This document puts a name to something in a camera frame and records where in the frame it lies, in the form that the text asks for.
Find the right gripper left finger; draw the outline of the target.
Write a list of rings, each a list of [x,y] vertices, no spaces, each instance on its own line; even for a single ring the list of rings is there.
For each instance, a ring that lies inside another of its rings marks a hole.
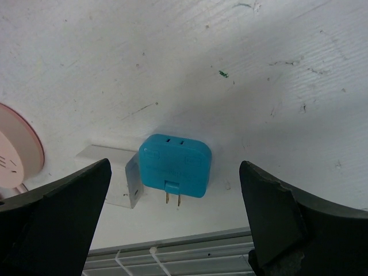
[[[81,275],[111,177],[102,159],[1,200],[1,275]]]

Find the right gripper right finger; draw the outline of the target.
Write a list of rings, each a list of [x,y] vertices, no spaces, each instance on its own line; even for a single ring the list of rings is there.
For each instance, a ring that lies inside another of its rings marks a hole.
[[[239,168],[256,275],[366,275],[367,212],[294,187],[249,161]]]

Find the blue charger plug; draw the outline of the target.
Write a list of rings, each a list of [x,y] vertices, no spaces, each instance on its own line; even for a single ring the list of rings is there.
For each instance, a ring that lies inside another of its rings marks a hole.
[[[207,190],[212,152],[202,141],[163,134],[148,137],[139,151],[140,178],[146,187],[170,195],[202,198]]]

